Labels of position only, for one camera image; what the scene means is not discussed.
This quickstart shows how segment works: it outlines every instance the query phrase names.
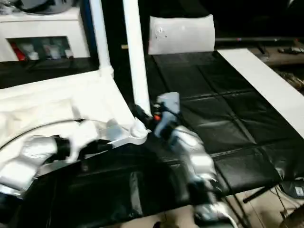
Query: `black tablecloth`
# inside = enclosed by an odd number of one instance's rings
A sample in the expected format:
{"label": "black tablecloth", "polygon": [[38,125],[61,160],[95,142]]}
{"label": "black tablecloth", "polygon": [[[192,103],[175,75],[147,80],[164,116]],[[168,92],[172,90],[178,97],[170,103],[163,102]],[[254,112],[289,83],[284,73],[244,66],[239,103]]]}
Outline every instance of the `black tablecloth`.
{"label": "black tablecloth", "polygon": [[[303,176],[303,138],[217,52],[149,56],[146,68],[150,97],[180,93],[183,118],[234,193]],[[128,61],[114,79],[132,102]],[[39,178],[16,223],[101,227],[184,206],[184,176],[178,156],[150,135]]]}

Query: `black fabric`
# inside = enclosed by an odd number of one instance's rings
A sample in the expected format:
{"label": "black fabric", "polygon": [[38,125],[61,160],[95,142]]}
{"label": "black fabric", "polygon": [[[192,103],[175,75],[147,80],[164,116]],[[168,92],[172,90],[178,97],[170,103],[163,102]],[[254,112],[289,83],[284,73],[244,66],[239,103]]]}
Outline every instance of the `black fabric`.
{"label": "black fabric", "polygon": [[[303,138],[217,52],[147,56],[145,62],[151,99],[180,93],[183,118],[200,135],[234,193],[303,176]],[[34,69],[25,74],[27,82],[47,71]],[[10,72],[14,80],[0,77],[1,87],[18,83],[21,67]],[[8,68],[2,75],[9,75]],[[114,79],[132,103],[127,57]],[[231,194],[219,179],[223,194]],[[179,157],[149,135],[143,145],[128,144],[40,177],[14,227],[103,227],[188,203]],[[33,214],[39,218],[34,225]]]}

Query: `white fabric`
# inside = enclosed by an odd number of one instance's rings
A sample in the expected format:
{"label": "white fabric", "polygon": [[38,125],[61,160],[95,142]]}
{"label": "white fabric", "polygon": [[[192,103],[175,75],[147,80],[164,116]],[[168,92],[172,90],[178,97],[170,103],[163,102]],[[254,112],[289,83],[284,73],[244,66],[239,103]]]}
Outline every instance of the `white fabric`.
{"label": "white fabric", "polygon": [[150,17],[149,55],[213,51],[213,16],[204,18]]}
{"label": "white fabric", "polygon": [[[111,75],[99,71],[39,81],[0,90],[0,146],[36,126],[66,119],[108,122],[128,129],[134,118]],[[52,125],[28,133],[0,151],[0,164],[15,157],[31,135],[67,137],[76,122]]]}

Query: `shelf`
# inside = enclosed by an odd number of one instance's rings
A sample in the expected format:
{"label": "shelf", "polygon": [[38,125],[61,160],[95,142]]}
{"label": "shelf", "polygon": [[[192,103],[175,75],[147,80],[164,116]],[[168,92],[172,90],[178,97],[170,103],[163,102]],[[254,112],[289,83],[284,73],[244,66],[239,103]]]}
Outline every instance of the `shelf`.
{"label": "shelf", "polygon": [[52,15],[31,15],[24,12],[20,12],[12,15],[1,15],[0,22],[78,20],[79,14],[79,7],[72,7],[63,13]]}

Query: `silver robotic arm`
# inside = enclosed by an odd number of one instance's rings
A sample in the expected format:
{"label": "silver robotic arm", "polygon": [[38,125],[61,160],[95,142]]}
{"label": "silver robotic arm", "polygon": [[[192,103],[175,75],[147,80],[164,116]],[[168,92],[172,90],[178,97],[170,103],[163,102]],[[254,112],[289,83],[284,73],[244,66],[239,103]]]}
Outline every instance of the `silver robotic arm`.
{"label": "silver robotic arm", "polygon": [[185,165],[194,221],[199,227],[237,228],[228,207],[216,196],[219,189],[213,159],[206,153],[203,141],[193,131],[179,123],[179,94],[167,93],[158,97],[154,116],[147,116],[136,107],[135,116],[164,139]]}
{"label": "silver robotic arm", "polygon": [[[158,97],[153,116],[148,116],[136,106],[133,114],[157,137],[165,140],[171,150],[180,156],[185,165],[190,202],[194,206],[194,221],[199,227],[234,227],[235,221],[226,205],[216,196],[219,188],[212,158],[206,153],[199,136],[179,121],[180,105],[178,93],[167,93]],[[80,124],[68,139],[59,136],[33,136],[23,145],[19,156],[0,167],[0,222],[6,223],[13,216],[20,200],[26,193],[43,165],[51,160],[72,163],[83,155],[84,147],[98,153],[119,146],[125,137],[117,127],[108,128],[114,138],[100,139],[102,131],[96,132],[90,123]]]}

